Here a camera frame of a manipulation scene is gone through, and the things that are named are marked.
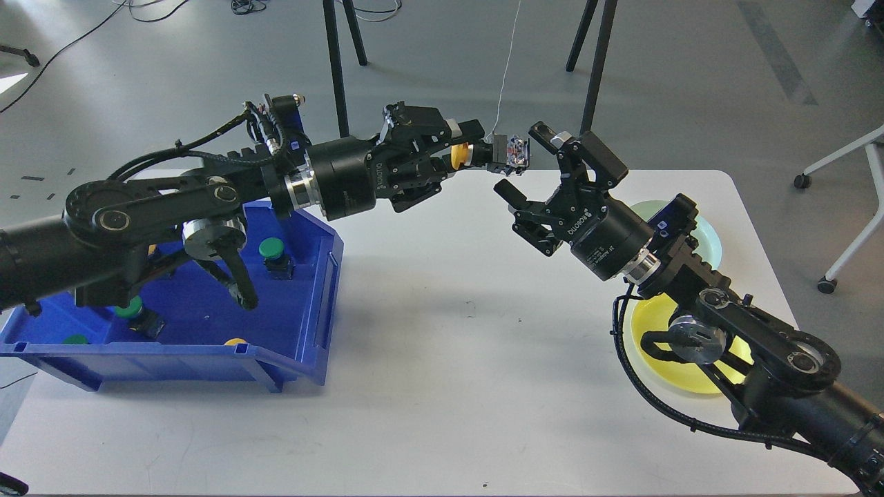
green cap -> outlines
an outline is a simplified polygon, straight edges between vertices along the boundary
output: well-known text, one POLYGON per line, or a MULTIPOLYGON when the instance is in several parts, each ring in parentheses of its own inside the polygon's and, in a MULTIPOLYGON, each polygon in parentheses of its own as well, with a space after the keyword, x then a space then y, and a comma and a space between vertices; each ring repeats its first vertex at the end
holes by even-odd
POLYGON ((278 259, 286 250, 286 246, 282 244, 282 240, 277 237, 264 239, 258 246, 258 253, 265 259, 278 259))
POLYGON ((86 338, 86 335, 81 335, 79 333, 75 335, 71 335, 67 337, 64 341, 62 341, 65 345, 87 345, 89 340, 86 338))
POLYGON ((132 319, 133 317, 138 316, 138 313, 141 312, 143 307, 144 301, 140 296, 136 295, 131 301, 129 301, 128 307, 114 306, 113 311, 117 316, 125 319, 132 319))

robotic arm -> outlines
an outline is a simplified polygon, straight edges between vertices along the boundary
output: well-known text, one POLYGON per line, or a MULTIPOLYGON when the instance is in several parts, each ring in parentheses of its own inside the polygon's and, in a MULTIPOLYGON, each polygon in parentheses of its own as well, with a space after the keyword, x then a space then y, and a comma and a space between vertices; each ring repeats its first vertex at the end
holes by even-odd
POLYGON ((24 304, 36 316, 38 299, 69 289, 78 306, 125 307, 145 283, 191 260, 253 309, 257 294, 239 256, 244 203, 269 197, 282 218, 318 204, 333 220, 387 198, 402 212, 440 192, 460 169, 484 165, 508 175, 527 167, 527 141, 495 135, 484 143, 478 121, 446 120, 437 109, 403 102, 385 107, 382 131, 368 140, 313 145, 301 124, 301 96, 264 97, 261 107, 246 102, 242 114, 198 141, 178 141, 76 187, 62 216, 0 230, 0 310, 24 304), (242 123, 253 149, 226 156, 196 150, 242 123), (454 161, 433 156, 452 146, 454 161), (201 157, 203 165, 174 178, 130 179, 176 157, 201 157), (168 241, 183 248, 151 255, 150 246, 168 241))
POLYGON ((825 342, 753 306, 751 295, 739 297, 729 278, 693 253, 697 241, 689 233, 696 227, 696 204, 678 195, 645 223, 609 195, 628 171, 598 137, 556 134, 542 122, 530 136, 558 158, 560 186, 546 202, 529 201, 507 180, 495 191, 514 213, 513 230, 541 253, 551 256, 567 242, 602 280, 622 274, 629 283, 614 302, 612 335, 638 392, 692 431, 817 457, 850 477, 863 494, 884 495, 884 413, 835 381, 841 363, 825 342), (626 305, 657 294, 672 297, 677 309, 668 330, 644 334, 642 349, 659 360, 696 364, 730 400, 737 430, 666 405, 629 364, 622 335, 626 305), (752 363, 728 352, 734 337, 750 345, 752 363), (741 372, 743 383, 729 381, 714 364, 719 360, 741 372), (806 441, 793 438, 796 433, 806 441))

gray floor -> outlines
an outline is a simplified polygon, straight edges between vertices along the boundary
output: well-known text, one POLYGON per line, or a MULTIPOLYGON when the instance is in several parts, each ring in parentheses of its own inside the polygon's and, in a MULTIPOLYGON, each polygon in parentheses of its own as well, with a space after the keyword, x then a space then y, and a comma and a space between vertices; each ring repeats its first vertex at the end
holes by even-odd
MULTIPOLYGON (((175 4, 136 13, 155 17, 175 4)), ((382 106, 398 100, 478 118, 490 128, 517 5, 405 0, 396 18, 362 23, 367 67, 356 64, 339 9, 351 132, 375 133, 382 106)), ((27 47, 45 62, 114 8, 107 1, 6 0, 0 42, 27 47)), ((582 9, 580 0, 522 3, 500 133, 524 133, 539 119, 579 127, 592 43, 574 73, 563 65, 582 9)), ((0 55, 0 77, 18 69, 27 66, 0 55)), ((28 81, 0 95, 0 105, 28 81)), ((865 156, 852 154, 816 174, 805 192, 791 181, 884 122, 883 81, 884 42, 845 0, 622 0, 593 127, 631 168, 730 174, 798 323, 839 351, 842 380, 878 405, 884 237, 873 236, 844 269, 835 294, 815 287, 876 210, 865 156)), ((80 183, 176 138, 207 133, 246 99, 294 91, 308 97, 303 117, 314 142, 335 138, 319 2, 271 1, 266 12, 245 17, 233 16, 226 2, 191 2, 155 24, 120 11, 61 55, 0 117, 0 226, 57 214, 80 183)), ((234 133, 209 149, 247 144, 234 133)), ((535 152, 534 167, 554 167, 535 152)), ((22 374, 19 363, 0 362, 0 385, 22 374)), ((0 433, 25 388, 27 382, 0 391, 0 433)))

white table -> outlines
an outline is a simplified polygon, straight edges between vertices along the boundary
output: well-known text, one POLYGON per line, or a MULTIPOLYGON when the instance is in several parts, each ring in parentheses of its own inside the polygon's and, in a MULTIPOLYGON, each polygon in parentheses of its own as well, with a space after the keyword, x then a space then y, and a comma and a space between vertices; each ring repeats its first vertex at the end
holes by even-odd
MULTIPOLYGON (((117 383, 83 392, 42 373, 0 470, 33 493, 783 494, 852 493, 824 463, 691 433, 647 405, 613 351, 606 283, 567 247, 516 236, 464 172, 403 214, 385 201, 335 221, 345 255, 325 386, 117 383)), ((513 179, 531 199, 558 173, 513 179)), ((737 293, 794 324, 730 178, 633 171, 625 203, 684 192, 718 231, 737 293)), ((733 426, 723 397, 677 408, 733 426)))

blue storage bin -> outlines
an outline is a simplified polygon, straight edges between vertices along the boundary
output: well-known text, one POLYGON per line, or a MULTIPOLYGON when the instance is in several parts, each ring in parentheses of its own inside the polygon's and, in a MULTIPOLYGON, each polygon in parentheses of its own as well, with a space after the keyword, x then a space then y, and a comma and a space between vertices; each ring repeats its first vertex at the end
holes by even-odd
MULTIPOLYGON (((245 207, 248 243, 240 252, 258 307, 244 310, 194 263, 144 286, 144 305, 165 320, 156 340, 129 330, 111 308, 78 308, 69 294, 41 300, 43 313, 12 312, 0 332, 0 356, 19 357, 84 390, 104 381, 257 381, 272 392, 300 376, 325 382, 343 242, 328 225, 296 211, 277 220, 270 203, 245 207), (292 279, 274 279, 258 253, 281 239, 294 260, 292 279), (65 344, 75 334, 88 344, 65 344), (229 339, 247 343, 226 346, 229 339)), ((162 246, 180 248, 180 243, 162 246)))

